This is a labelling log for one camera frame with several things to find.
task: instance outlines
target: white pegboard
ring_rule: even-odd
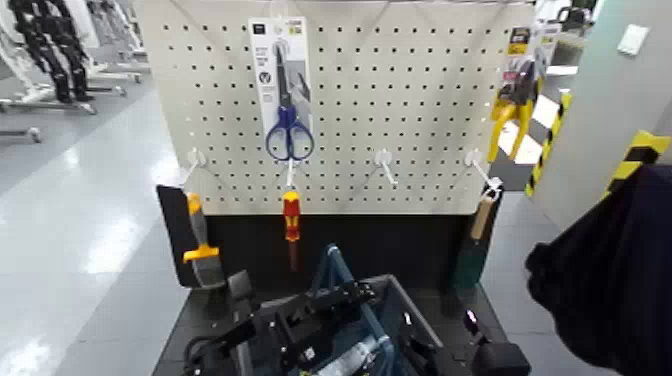
[[[247,30],[268,1],[144,0],[138,12],[187,188],[207,214],[277,214],[287,165],[266,153]],[[501,2],[291,2],[308,22],[315,152],[298,166],[307,214],[470,214],[484,185],[463,163],[486,150],[512,27]],[[393,187],[373,162],[392,152]]]

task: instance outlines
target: gray floor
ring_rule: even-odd
[[[0,90],[13,85],[0,82]],[[186,297],[168,256],[153,186],[178,166],[151,80],[100,114],[12,112],[0,128],[0,375],[147,375]],[[533,375],[600,375],[571,355],[529,298],[523,260],[558,229],[507,193],[483,285]]]
[[[0,60],[0,80],[5,79],[12,75],[12,71],[9,70],[9,67]]]

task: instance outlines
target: wooden handle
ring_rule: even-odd
[[[476,220],[474,220],[474,225],[471,227],[472,239],[480,240],[483,236],[483,230],[485,230],[485,224],[488,222],[490,209],[492,209],[492,204],[494,203],[495,199],[491,197],[485,197],[481,200],[481,203],[478,205],[478,211],[476,212]]]

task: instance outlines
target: wheel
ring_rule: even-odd
[[[40,137],[40,130],[38,128],[28,129],[28,135],[30,135],[30,138],[33,139],[34,143],[42,143],[42,137]]]

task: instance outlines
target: light switch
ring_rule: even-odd
[[[618,45],[618,50],[628,55],[637,55],[647,34],[649,34],[648,27],[628,25],[623,39],[621,39],[621,43]]]

